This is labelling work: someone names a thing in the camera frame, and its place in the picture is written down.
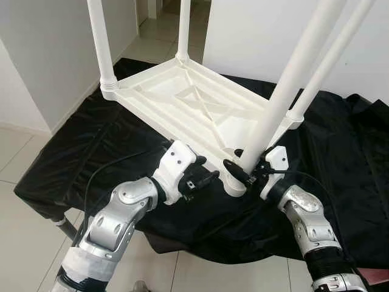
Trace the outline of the black cloth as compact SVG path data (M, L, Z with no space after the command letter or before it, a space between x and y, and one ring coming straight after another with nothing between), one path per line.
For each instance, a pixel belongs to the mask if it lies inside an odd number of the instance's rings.
M295 183L325 203L326 216L358 266L387 269L389 222L388 108L380 101L322 91L288 131ZM150 175L164 152L161 134L95 90L42 148L14 192L46 219L67 210L93 214L120 183ZM226 194L220 181L171 206L160 205L138 223L143 233L186 245L192 255L239 264L270 256L302 259L294 231L278 209L257 196Z

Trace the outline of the pink stool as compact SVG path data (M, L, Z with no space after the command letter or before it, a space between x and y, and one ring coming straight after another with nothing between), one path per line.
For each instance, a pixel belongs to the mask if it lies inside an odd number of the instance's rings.
M359 271L370 285L387 283L389 281L388 269L360 269Z

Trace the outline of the white plastic table top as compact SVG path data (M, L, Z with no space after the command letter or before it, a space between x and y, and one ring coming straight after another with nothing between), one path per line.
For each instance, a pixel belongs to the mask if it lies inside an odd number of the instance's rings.
M239 162L236 150L256 147L264 133L269 100L192 60L173 58L102 86L106 99L117 101L167 139L181 140L207 159L205 168L220 172L225 192L246 189L223 161Z

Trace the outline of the dark grey table base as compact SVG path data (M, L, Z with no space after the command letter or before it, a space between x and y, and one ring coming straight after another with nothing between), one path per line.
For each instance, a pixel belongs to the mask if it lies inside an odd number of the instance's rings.
M186 250L186 245L172 239L161 237L155 234L144 233L148 244L158 254L165 254L172 251Z

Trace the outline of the black metal table leg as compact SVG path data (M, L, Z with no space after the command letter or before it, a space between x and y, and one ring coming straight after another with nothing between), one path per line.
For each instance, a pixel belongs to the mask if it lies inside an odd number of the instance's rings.
M67 219L67 217L53 218L52 222L59 230L66 234L67 238L71 241L75 241L78 229L72 224L72 222L70 222L69 219Z

